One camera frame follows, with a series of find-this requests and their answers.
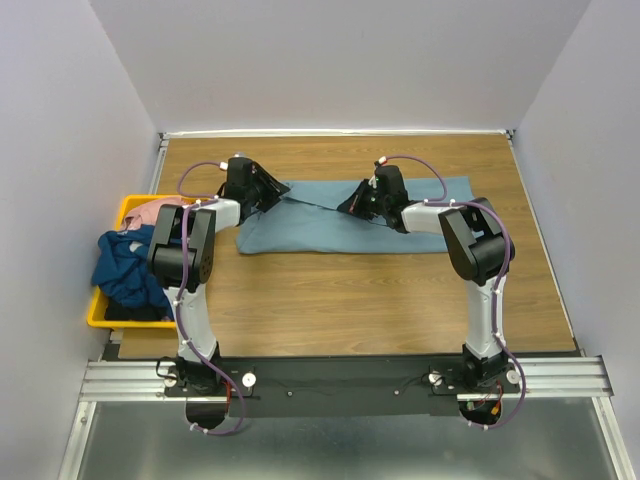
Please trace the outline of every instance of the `black cloth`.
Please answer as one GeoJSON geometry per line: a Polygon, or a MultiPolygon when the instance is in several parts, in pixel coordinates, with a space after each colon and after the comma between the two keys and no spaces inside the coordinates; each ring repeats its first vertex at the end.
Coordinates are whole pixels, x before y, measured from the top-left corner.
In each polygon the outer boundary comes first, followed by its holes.
{"type": "Polygon", "coordinates": [[[135,320],[138,322],[158,322],[164,317],[171,317],[166,308],[147,305],[145,307],[123,307],[113,298],[109,299],[105,320],[135,320]]]}

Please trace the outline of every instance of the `gray floor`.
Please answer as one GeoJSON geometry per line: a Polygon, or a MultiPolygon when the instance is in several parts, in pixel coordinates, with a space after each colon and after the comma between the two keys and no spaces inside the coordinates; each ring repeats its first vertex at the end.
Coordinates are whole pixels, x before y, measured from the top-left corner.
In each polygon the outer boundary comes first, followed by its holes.
{"type": "Polygon", "coordinates": [[[589,399],[532,399],[510,425],[490,432],[420,415],[258,419],[223,438],[189,432],[183,408],[100,405],[80,478],[615,478],[589,399]]]}

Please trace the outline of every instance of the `navy blue garment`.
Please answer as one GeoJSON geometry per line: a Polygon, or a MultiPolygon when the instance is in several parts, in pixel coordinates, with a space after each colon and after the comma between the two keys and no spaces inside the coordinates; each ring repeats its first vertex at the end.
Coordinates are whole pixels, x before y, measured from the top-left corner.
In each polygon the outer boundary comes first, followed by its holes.
{"type": "Polygon", "coordinates": [[[98,240],[101,254],[91,283],[124,307],[165,307],[167,316],[173,317],[169,300],[147,270],[152,236],[152,225],[103,234],[98,240]]]}

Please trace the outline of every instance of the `blue cloth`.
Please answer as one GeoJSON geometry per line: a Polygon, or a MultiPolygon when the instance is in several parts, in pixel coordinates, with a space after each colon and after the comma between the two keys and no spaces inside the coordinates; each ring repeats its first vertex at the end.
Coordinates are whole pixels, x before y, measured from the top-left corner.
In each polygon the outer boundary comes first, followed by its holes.
{"type": "MultiPolygon", "coordinates": [[[[468,177],[446,178],[449,198],[474,198],[468,177]]],[[[377,217],[371,222],[340,213],[336,208],[356,189],[359,181],[285,182],[291,191],[267,213],[250,216],[240,228],[236,246],[240,253],[342,252],[428,253],[446,252],[442,235],[398,233],[377,217]]],[[[405,180],[409,198],[442,195],[437,179],[405,180]]]]}
{"type": "Polygon", "coordinates": [[[156,278],[147,270],[147,254],[153,226],[139,230],[109,231],[98,239],[100,258],[91,283],[124,307],[153,305],[165,307],[172,317],[171,305],[156,278]]]}

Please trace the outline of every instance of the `pink cloth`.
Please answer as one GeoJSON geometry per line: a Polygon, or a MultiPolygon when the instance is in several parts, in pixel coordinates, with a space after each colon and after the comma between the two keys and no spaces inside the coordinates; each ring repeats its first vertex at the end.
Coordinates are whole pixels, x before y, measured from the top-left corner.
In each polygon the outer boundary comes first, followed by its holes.
{"type": "Polygon", "coordinates": [[[186,205],[181,197],[165,197],[143,203],[124,217],[120,230],[138,230],[142,225],[155,225],[162,205],[186,205]]]}

